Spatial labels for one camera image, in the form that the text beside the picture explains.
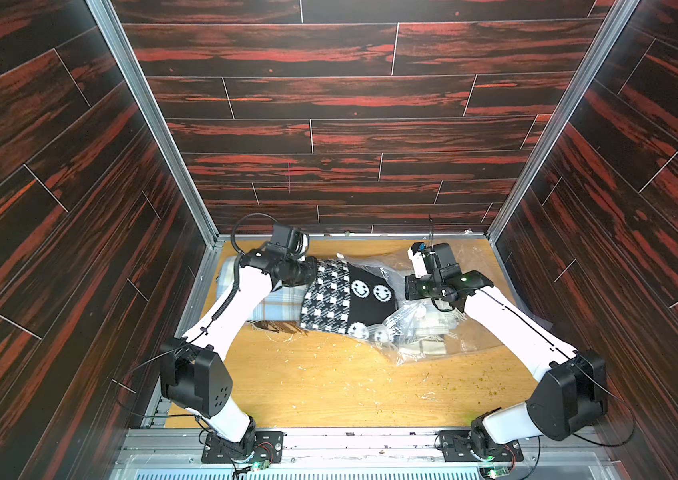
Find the black white smiley scarf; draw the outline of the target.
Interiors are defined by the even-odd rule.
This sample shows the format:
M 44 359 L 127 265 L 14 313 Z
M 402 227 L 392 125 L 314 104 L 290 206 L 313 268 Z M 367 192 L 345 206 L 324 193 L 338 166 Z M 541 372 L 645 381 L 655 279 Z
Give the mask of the black white smiley scarf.
M 384 322 L 396 311 L 395 292 L 384 277 L 344 260 L 320 260 L 302 301 L 299 326 L 385 344 L 394 334 Z

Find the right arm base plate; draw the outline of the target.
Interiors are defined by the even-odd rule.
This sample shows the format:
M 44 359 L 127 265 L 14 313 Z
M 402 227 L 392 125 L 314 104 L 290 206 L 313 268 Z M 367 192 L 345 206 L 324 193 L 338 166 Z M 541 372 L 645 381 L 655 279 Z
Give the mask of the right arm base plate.
M 441 430 L 437 433 L 435 448 L 443 454 L 446 462 L 451 463 L 517 463 L 524 459 L 517 441 L 498 444 L 481 430 L 477 433 L 470 429 Z

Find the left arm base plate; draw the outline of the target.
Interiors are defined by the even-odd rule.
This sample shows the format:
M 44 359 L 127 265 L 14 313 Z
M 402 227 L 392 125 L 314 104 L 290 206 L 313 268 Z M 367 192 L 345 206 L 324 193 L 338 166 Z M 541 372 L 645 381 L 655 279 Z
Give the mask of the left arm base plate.
M 203 464 L 269 463 L 281 462 L 284 448 L 284 433 L 275 430 L 259 430 L 244 435 L 237 443 L 220 437 L 211 431 L 203 442 Z

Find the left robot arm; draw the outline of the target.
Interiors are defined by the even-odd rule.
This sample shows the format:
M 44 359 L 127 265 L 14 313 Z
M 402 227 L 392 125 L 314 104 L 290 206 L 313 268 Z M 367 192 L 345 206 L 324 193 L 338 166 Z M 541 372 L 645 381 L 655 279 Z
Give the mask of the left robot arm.
M 256 423 L 232 399 L 233 381 L 224 360 L 250 315 L 275 288 L 316 279 L 317 260 L 307 255 L 309 244 L 308 234 L 274 224 L 262 246 L 237 252 L 232 284 L 209 312 L 161 345 L 161 395 L 206 421 L 242 455 L 253 449 Z

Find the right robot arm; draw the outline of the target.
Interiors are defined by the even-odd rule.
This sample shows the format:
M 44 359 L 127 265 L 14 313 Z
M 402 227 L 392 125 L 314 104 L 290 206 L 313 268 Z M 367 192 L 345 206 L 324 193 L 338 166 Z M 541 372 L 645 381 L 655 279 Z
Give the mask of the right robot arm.
M 546 331 L 477 270 L 464 272 L 449 244 L 414 243 L 414 273 L 405 278 L 408 300 L 448 303 L 477 321 L 530 371 L 537 386 L 530 398 L 476 418 L 470 427 L 473 454 L 486 460 L 521 438 L 562 441 L 608 412 L 605 360 Z

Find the clear plastic vacuum bag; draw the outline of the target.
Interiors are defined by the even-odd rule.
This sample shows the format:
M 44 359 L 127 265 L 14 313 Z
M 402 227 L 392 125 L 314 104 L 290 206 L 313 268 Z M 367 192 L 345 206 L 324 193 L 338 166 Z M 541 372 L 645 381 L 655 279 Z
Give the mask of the clear plastic vacuum bag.
M 405 299 L 404 278 L 414 272 L 409 256 L 409 250 L 365 257 L 336 255 L 358 270 L 350 291 L 351 303 L 360 308 L 336 329 L 338 333 L 374 346 L 399 365 L 501 345 L 485 326 L 444 302 Z

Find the aluminium front rail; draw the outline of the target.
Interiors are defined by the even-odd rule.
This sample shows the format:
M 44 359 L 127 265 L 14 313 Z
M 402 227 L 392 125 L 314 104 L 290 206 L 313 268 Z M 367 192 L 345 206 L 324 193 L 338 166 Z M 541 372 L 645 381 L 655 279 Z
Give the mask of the aluminium front rail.
M 492 462 L 459 453 L 443 427 L 278 428 L 249 463 L 208 463 L 199 429 L 133 430 L 113 479 L 624 479 L 586 428 L 563 442 L 521 438 Z

